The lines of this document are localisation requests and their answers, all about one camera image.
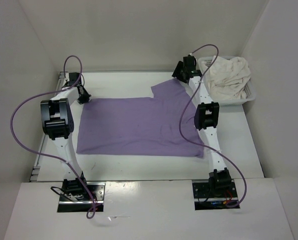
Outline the purple t shirt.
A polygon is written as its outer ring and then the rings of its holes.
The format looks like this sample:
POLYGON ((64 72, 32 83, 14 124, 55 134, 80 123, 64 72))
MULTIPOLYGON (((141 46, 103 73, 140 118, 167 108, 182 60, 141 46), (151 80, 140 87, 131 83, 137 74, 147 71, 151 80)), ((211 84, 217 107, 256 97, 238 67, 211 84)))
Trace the purple t shirt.
POLYGON ((95 98, 80 119, 80 155, 132 155, 202 158, 194 127, 195 106, 176 79, 151 87, 153 97, 95 98))

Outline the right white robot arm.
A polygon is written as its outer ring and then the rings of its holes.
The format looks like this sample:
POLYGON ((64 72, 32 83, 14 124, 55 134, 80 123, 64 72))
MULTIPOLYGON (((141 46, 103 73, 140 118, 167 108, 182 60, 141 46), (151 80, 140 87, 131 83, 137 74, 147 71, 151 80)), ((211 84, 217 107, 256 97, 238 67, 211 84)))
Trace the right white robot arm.
POLYGON ((225 194, 229 189, 232 178, 222 156, 219 155, 219 141, 217 125, 220 106, 210 97, 208 90, 201 79, 202 73, 196 69, 197 63, 193 61, 179 61, 172 77, 188 84, 197 101, 194 116, 194 126, 205 145, 204 150, 209 151, 209 184, 206 198, 216 198, 225 194))

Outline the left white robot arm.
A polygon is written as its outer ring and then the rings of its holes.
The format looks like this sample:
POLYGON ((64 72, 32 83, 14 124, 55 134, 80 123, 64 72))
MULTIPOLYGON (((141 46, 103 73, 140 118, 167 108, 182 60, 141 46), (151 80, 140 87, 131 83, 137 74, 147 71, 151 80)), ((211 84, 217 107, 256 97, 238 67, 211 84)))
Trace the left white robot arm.
POLYGON ((74 102, 89 102, 91 95, 81 84, 74 87, 66 84, 63 89, 64 91, 55 97, 41 101, 42 129, 55 144, 61 158, 64 169, 62 191, 66 195, 83 200, 87 198, 89 188, 73 147, 74 120, 70 106, 74 102))

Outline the white plastic laundry basket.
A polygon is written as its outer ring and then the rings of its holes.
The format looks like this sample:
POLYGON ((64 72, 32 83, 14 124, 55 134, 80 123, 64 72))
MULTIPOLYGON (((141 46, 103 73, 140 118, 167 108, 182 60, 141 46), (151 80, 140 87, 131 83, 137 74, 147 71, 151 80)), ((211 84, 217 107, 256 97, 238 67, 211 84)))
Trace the white plastic laundry basket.
MULTIPOLYGON (((235 57, 235 56, 223 56, 222 58, 230 60, 233 57, 235 57)), ((212 60, 212 58, 213 58, 213 56, 201 57, 201 58, 198 59, 198 65, 199 65, 199 68, 202 72, 205 71, 207 68, 210 68, 213 65, 214 61, 212 60)), ((205 85, 205 88, 206 88, 207 92, 209 93, 209 95, 211 95, 210 92, 209 92, 207 83, 206 83, 206 74, 203 77, 203 83, 205 85)), ((238 105, 243 105, 246 102, 250 102, 250 101, 255 100, 256 93, 255 93, 255 90, 253 89, 251 80, 249 80, 249 82, 246 84, 246 86, 244 88, 244 91, 247 93, 247 98, 246 99, 221 100, 221 101, 220 100, 216 101, 214 99, 213 100, 218 102, 221 106, 238 106, 238 105)))

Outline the white t shirt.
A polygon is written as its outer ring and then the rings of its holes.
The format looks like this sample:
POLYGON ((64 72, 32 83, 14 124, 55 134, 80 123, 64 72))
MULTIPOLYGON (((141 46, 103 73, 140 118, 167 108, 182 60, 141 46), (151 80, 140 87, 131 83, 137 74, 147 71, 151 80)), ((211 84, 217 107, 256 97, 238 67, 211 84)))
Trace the white t shirt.
POLYGON ((213 65, 206 73, 206 83, 212 99, 216 101, 242 100, 247 98, 244 91, 251 79, 248 62, 243 57, 225 59, 213 56, 213 65))

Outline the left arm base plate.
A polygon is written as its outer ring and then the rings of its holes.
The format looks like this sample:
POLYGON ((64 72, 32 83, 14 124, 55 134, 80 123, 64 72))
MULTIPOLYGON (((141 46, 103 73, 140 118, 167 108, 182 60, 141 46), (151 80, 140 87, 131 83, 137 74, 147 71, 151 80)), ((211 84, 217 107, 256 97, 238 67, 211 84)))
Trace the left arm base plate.
MULTIPOLYGON (((91 182, 87 186, 95 199, 96 212, 103 212, 105 182, 91 182)), ((87 193, 72 195, 69 192, 64 192, 64 187, 55 186, 52 186, 52 190, 59 196, 58 213, 86 213, 92 207, 92 200, 87 193)))

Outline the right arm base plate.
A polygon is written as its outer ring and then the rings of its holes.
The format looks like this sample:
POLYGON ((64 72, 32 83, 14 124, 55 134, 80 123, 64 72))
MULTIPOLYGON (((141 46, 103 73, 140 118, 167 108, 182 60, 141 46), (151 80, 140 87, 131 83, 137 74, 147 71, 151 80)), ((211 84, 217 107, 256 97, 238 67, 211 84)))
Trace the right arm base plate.
POLYGON ((206 180, 192 181, 195 210, 223 210, 229 209, 226 204, 234 205, 238 202, 235 183, 232 182, 228 189, 211 192, 206 180))

